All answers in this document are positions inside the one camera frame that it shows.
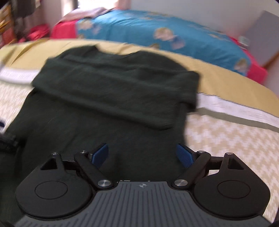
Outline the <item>grey board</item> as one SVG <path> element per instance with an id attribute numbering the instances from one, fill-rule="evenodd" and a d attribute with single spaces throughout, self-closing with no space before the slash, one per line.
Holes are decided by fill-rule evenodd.
<path id="1" fill-rule="evenodd" d="M 263 11 L 244 37 L 250 41 L 248 51 L 258 64 L 268 67 L 278 56 L 278 16 Z"/>

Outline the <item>blue floral bed quilt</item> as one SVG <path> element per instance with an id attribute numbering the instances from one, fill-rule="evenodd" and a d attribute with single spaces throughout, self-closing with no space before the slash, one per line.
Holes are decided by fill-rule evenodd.
<path id="1" fill-rule="evenodd" d="M 251 60 L 226 34 L 195 22 L 148 11 L 114 9 L 76 23 L 79 38 L 132 43 L 174 52 L 246 76 Z"/>

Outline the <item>red bed sheet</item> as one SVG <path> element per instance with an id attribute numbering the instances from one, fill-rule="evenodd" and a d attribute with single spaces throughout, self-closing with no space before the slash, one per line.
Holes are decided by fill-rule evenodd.
<path id="1" fill-rule="evenodd" d="M 51 31 L 52 39 L 77 39 L 76 24 L 77 20 L 58 22 Z M 261 67 L 255 58 L 247 51 L 242 49 L 251 61 L 250 69 L 247 71 L 247 77 L 263 84 L 267 78 L 268 72 Z"/>

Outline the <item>patterned beige table cloth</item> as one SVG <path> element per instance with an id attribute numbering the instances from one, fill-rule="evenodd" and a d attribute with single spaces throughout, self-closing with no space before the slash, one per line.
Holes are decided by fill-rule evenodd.
<path id="1" fill-rule="evenodd" d="M 9 125 L 31 91 L 30 82 L 46 59 L 67 49 L 96 45 L 105 53 L 130 54 L 143 46 L 97 40 L 42 39 L 1 48 L 1 120 Z M 192 57 L 151 47 L 200 74 L 196 112 L 185 129 L 187 144 L 214 156 L 236 154 L 270 189 L 264 216 L 274 221 L 278 212 L 278 97 L 268 88 L 227 69 Z"/>

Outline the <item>dark green knit sweater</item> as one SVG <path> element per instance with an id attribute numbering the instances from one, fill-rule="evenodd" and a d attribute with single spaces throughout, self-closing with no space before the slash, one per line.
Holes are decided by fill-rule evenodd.
<path id="1" fill-rule="evenodd" d="M 15 190 L 53 152 L 71 159 L 101 143 L 101 171 L 113 180 L 172 181 L 183 171 L 175 149 L 196 108 L 199 74 L 151 52 L 103 53 L 95 46 L 46 61 L 6 132 L 25 147 L 1 155 L 1 219 L 21 212 Z"/>

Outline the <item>small digital clock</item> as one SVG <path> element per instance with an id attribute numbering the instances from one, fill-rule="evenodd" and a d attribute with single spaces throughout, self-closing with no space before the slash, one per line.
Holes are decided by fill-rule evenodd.
<path id="1" fill-rule="evenodd" d="M 239 36 L 237 41 L 243 48 L 248 48 L 250 46 L 250 40 L 245 36 Z"/>

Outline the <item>pink pillow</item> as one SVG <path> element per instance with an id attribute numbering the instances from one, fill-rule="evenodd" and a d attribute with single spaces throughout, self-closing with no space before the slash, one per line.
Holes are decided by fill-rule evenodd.
<path id="1" fill-rule="evenodd" d="M 104 15 L 113 9 L 106 9 L 104 7 L 95 8 L 91 10 L 75 9 L 70 13 L 64 15 L 59 22 L 74 21 L 80 19 L 95 19 L 101 15 Z"/>

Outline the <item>wooden shelf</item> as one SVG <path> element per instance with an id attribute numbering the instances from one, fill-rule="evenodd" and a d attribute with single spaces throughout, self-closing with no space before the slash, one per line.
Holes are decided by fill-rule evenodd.
<path id="1" fill-rule="evenodd" d="M 12 15 L 11 1 L 1 1 L 1 48 L 17 42 L 14 31 L 14 19 Z"/>

